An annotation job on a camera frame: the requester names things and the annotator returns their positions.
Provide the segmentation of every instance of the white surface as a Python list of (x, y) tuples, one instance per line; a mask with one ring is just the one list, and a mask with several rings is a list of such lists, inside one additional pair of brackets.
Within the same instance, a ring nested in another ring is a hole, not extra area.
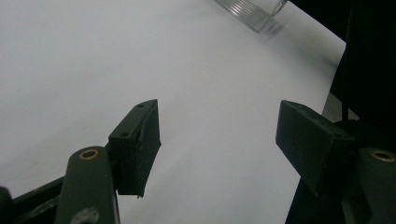
[(13, 197), (157, 98), (163, 142), (121, 223), (284, 223), (283, 99), (321, 112), (344, 43), (288, 3), (275, 36), (211, 0), (0, 2), (0, 185)]

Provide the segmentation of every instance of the clear plastic object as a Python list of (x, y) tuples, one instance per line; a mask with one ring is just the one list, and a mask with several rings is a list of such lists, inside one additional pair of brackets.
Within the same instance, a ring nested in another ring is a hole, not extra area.
[(260, 32), (289, 0), (215, 0), (238, 20)]

